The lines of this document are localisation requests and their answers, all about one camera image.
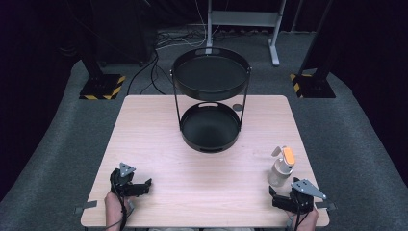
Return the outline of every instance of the person's arm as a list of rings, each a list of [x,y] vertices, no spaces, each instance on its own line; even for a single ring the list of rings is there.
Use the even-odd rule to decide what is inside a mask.
[[[288,217],[293,216],[292,220],[292,230],[296,227],[297,215],[291,212],[286,211]],[[300,215],[299,222],[303,220],[298,226],[296,231],[314,231],[316,228],[316,223],[318,222],[319,213],[316,208],[313,208],[313,211],[310,212],[305,218],[306,214]]]
[[[124,200],[127,213],[129,214],[130,206],[128,203],[128,198],[125,197]],[[105,197],[105,215],[106,215],[106,227],[109,227],[108,229],[106,229],[106,231],[120,231],[120,223],[123,218],[122,206],[120,205],[117,196],[112,192],[108,192]]]

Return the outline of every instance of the black tiered tray stand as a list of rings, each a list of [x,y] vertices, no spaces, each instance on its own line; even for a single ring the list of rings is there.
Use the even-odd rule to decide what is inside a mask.
[[[170,71],[183,139],[191,148],[217,153],[231,147],[241,131],[251,67],[241,55],[223,48],[198,48],[173,64]],[[180,117],[177,90],[200,100]],[[241,117],[217,101],[243,92]]]

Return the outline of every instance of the gray carpet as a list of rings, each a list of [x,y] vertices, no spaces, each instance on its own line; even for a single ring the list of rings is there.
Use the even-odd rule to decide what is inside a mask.
[[[299,99],[294,93],[289,76],[299,70],[313,37],[281,33],[279,67],[271,65],[269,36],[264,34],[216,40],[214,46],[237,51],[249,61],[248,94],[288,97],[319,187],[339,208],[322,230],[406,230],[408,190],[351,90],[329,75],[336,98]],[[191,49],[159,49],[158,65],[168,74],[173,61]],[[73,67],[51,126],[0,204],[0,230],[84,230],[74,208],[88,199],[126,91],[140,94],[150,84],[148,67],[129,86],[138,70],[135,64],[104,67],[104,73],[127,79],[117,99],[93,101],[78,99],[88,73],[81,62]],[[158,74],[157,87],[173,94],[160,69]],[[158,92],[150,86],[143,94]]]

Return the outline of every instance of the wooden table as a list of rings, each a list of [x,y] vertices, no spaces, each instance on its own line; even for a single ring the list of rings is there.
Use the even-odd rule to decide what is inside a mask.
[[[199,101],[178,96],[180,113]],[[231,106],[242,96],[222,101]],[[289,196],[293,176],[318,186],[285,96],[248,95],[242,130],[229,149],[207,154],[183,141],[174,95],[127,96],[89,195],[86,227],[105,225],[104,197],[120,162],[136,168],[133,183],[153,179],[150,193],[134,199],[128,227],[284,227],[286,213],[272,206],[268,175],[276,146],[296,157],[292,177],[278,194]],[[317,226],[329,223],[319,209]]]

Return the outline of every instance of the tripod stand base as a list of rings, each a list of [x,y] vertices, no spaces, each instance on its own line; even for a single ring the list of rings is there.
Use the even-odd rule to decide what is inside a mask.
[[[299,98],[336,98],[325,79],[314,78],[313,75],[291,74],[291,80],[294,92]]]
[[[119,74],[103,74],[99,79],[91,79],[85,83],[80,92],[80,99],[115,99],[120,92],[124,76]]]

